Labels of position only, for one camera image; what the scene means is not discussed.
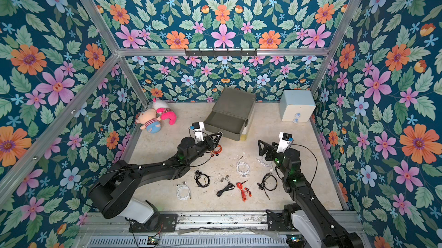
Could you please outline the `red wired earphones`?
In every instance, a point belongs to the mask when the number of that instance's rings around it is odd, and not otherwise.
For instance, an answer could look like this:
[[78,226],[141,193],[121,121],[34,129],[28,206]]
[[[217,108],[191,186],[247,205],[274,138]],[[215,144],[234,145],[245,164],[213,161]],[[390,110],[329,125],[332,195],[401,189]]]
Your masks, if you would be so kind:
[[217,145],[215,147],[215,149],[211,151],[211,155],[212,156],[219,156],[221,152],[222,152],[222,146],[221,145]]
[[250,189],[244,186],[245,183],[247,183],[247,180],[243,181],[243,182],[236,183],[236,187],[240,190],[241,199],[244,203],[247,201],[248,198],[252,197],[252,193],[251,193]]

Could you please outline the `grey top drawer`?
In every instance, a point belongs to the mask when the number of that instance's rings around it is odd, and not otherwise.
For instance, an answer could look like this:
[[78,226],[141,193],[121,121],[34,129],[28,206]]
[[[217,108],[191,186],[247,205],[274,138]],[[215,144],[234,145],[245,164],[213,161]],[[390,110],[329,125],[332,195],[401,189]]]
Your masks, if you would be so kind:
[[239,142],[247,139],[247,123],[248,120],[212,111],[205,119],[204,127],[211,133],[221,132],[223,137]]

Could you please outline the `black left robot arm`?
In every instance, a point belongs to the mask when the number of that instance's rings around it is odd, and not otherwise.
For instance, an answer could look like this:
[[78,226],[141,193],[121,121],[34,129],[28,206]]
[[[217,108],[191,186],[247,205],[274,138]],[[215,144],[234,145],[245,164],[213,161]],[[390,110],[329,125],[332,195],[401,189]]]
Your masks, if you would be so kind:
[[106,219],[121,216],[144,224],[157,210],[148,202],[133,198],[135,191],[150,183],[181,178],[195,160],[217,148],[222,136],[221,132],[204,134],[200,141],[185,137],[177,153],[163,162],[135,165],[119,160],[91,187],[88,197]]

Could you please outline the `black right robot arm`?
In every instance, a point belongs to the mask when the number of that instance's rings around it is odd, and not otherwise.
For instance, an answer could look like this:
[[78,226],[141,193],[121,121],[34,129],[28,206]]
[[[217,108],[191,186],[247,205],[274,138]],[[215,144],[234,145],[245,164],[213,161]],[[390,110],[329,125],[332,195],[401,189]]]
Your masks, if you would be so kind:
[[276,143],[258,141],[259,156],[276,165],[284,191],[294,201],[284,206],[286,228],[295,229],[311,248],[362,248],[357,233],[348,232],[318,200],[301,170],[300,152],[291,147],[279,152]]

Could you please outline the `white earphones right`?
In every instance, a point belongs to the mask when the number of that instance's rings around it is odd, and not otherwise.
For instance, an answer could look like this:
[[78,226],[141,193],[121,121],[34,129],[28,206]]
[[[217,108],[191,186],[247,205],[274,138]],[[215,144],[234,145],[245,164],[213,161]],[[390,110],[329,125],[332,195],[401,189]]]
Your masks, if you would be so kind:
[[263,165],[264,167],[268,168],[269,170],[273,169],[273,165],[272,165],[271,161],[268,161],[263,157],[257,157],[257,160],[260,163],[260,165]]

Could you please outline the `white earphones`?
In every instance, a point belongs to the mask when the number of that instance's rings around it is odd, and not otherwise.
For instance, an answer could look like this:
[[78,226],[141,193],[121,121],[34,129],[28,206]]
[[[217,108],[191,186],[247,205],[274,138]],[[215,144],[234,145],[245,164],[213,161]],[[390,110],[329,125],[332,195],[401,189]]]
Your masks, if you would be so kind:
[[272,165],[271,161],[268,161],[263,157],[257,157],[257,160],[260,163],[260,165],[263,165],[264,167],[268,168],[269,170],[273,169],[273,165]]
[[176,185],[176,196],[181,201],[186,201],[191,199],[191,189],[187,185],[186,181]]
[[245,162],[245,153],[243,153],[238,158],[238,161],[236,164],[236,171],[243,178],[247,178],[249,176],[250,165],[247,162]]

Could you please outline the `white earphones centre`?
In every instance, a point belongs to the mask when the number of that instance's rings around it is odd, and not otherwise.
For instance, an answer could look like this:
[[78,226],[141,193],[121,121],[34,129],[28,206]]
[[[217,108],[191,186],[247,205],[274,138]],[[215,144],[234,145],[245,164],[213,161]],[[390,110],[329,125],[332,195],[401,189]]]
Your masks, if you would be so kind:
[[247,178],[249,176],[250,165],[247,162],[245,162],[245,153],[243,153],[238,158],[238,161],[236,164],[236,171],[243,178]]

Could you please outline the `black coiled earphones right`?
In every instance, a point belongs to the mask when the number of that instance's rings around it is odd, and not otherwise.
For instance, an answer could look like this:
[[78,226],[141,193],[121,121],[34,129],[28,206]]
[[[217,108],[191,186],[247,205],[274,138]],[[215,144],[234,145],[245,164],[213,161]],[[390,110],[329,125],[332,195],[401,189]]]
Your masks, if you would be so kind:
[[257,186],[259,190],[264,192],[267,199],[270,200],[269,192],[277,189],[277,178],[272,173],[267,173],[263,176],[261,181],[257,183]]

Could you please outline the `black coiled earphones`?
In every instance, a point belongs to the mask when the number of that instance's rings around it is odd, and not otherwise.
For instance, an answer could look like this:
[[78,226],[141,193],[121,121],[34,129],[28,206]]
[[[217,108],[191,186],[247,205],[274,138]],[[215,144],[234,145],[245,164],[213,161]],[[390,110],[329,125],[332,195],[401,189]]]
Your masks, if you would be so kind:
[[277,189],[277,178],[272,173],[267,173],[263,176],[261,181],[257,183],[257,186],[259,190],[264,192],[267,199],[270,200],[269,192]]
[[195,171],[194,180],[198,188],[207,188],[211,182],[210,177],[199,170]]

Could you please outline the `three-drawer mini cabinet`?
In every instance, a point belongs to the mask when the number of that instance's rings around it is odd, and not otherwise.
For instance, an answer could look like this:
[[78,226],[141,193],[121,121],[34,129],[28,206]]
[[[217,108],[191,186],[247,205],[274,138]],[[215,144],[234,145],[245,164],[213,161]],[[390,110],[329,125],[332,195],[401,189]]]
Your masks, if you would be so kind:
[[248,120],[248,125],[254,111],[255,103],[255,94],[243,90],[225,88],[214,104],[212,111],[238,119]]

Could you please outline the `black coiled earphones left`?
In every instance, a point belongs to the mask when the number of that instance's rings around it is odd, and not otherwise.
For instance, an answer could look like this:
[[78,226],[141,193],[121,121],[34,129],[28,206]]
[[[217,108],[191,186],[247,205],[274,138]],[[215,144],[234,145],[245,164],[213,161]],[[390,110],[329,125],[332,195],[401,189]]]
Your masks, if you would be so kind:
[[195,171],[194,180],[198,188],[207,188],[211,182],[210,177],[199,170]]

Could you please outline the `black bundled earphones centre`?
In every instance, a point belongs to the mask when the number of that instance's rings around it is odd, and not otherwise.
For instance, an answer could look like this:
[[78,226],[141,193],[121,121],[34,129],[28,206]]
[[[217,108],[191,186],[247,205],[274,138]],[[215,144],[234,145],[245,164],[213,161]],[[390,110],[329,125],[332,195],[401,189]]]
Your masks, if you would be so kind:
[[216,193],[217,197],[221,197],[225,192],[234,190],[236,188],[236,186],[230,182],[228,175],[222,178],[222,181],[226,181],[227,185],[223,189],[217,191]]

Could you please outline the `white earphones front left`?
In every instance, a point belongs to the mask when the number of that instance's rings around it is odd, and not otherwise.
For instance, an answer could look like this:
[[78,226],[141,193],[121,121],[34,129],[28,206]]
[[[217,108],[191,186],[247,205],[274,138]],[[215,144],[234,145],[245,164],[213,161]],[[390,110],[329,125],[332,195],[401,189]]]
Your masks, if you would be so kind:
[[187,185],[186,181],[176,185],[176,196],[181,201],[186,201],[191,199],[191,189]]

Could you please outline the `light blue small cabinet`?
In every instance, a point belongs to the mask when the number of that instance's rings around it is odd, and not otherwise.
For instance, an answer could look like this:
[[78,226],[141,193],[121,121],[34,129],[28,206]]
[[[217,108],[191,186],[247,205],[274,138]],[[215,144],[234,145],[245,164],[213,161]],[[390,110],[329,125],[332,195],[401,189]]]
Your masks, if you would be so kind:
[[279,103],[282,122],[306,123],[316,104],[309,90],[284,90]]

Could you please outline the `pink white plush toy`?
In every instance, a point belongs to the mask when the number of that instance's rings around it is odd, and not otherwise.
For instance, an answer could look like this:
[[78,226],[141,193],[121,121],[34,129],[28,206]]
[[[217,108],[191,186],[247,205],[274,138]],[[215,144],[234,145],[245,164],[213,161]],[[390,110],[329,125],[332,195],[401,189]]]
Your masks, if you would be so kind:
[[160,120],[168,120],[170,125],[174,125],[177,121],[176,113],[169,107],[166,101],[159,98],[153,99],[153,108],[159,115]]

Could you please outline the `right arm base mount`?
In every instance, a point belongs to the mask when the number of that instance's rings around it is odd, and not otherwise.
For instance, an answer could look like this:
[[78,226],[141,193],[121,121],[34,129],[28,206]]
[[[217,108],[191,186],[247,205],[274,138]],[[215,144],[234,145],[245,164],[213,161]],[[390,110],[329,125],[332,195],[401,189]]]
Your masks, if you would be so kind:
[[282,212],[266,210],[265,213],[267,215],[267,225],[269,231],[285,232],[294,230],[291,223],[285,218]]

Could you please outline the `black hook rail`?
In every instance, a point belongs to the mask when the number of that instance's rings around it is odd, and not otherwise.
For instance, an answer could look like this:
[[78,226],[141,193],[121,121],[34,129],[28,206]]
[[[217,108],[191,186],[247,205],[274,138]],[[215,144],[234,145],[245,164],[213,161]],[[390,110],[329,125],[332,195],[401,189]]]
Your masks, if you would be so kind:
[[237,57],[250,57],[257,56],[257,50],[250,49],[192,49],[192,50],[184,50],[185,56],[195,56],[195,57],[208,57],[208,58],[216,58],[219,56],[231,56],[233,58]]

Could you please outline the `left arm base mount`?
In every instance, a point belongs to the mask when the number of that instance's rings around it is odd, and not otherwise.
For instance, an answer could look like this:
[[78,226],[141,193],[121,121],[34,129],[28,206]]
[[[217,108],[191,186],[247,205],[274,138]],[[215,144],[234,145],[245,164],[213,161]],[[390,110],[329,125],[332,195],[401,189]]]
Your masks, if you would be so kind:
[[146,223],[130,220],[130,233],[170,233],[177,226],[178,215],[175,213],[155,213]]

